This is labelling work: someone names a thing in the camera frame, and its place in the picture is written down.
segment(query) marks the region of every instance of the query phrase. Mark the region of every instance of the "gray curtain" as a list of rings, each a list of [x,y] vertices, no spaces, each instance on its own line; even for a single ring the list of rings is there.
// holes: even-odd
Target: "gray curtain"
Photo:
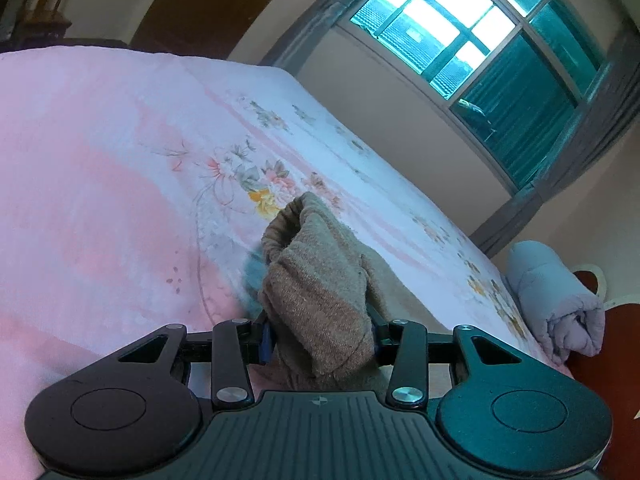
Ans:
[[[587,95],[536,176],[471,235],[489,258],[511,242],[547,200],[578,179],[640,112],[640,35],[625,23]]]
[[[322,37],[356,0],[316,0],[260,62],[292,75],[300,70]]]

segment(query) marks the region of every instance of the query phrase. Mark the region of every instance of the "rolled blanket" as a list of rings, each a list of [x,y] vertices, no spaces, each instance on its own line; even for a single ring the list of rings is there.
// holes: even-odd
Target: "rolled blanket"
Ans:
[[[313,193],[278,213],[262,248],[268,270],[258,297],[278,344],[261,372],[284,387],[386,389],[367,303],[385,319],[411,319],[432,332],[448,332]]]
[[[506,277],[522,317],[553,362],[564,363],[571,351],[587,356],[600,352],[602,300],[580,283],[553,249],[533,240],[514,244]]]

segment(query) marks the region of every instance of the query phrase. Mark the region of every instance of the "pink floral bed sheet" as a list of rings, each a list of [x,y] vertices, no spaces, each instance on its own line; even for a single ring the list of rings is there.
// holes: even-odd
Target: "pink floral bed sheet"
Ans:
[[[0,55],[0,471],[43,388],[170,322],[260,311],[260,237],[321,196],[448,328],[547,362],[498,270],[286,72],[127,50]]]

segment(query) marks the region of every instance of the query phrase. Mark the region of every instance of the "triangular cutout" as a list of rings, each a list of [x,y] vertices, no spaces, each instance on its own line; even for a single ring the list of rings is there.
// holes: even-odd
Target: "triangular cutout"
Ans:
[[[503,350],[497,344],[484,337],[476,336],[471,338],[471,341],[476,347],[480,360],[485,365],[514,365],[522,362],[515,355]]]
[[[158,361],[168,339],[165,335],[159,335],[146,344],[123,355],[118,361],[121,363],[155,363]]]

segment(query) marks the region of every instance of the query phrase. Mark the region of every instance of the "window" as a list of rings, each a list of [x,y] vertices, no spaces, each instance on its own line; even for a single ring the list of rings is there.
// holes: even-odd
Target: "window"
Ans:
[[[351,23],[420,75],[517,188],[600,66],[561,0],[367,0]]]

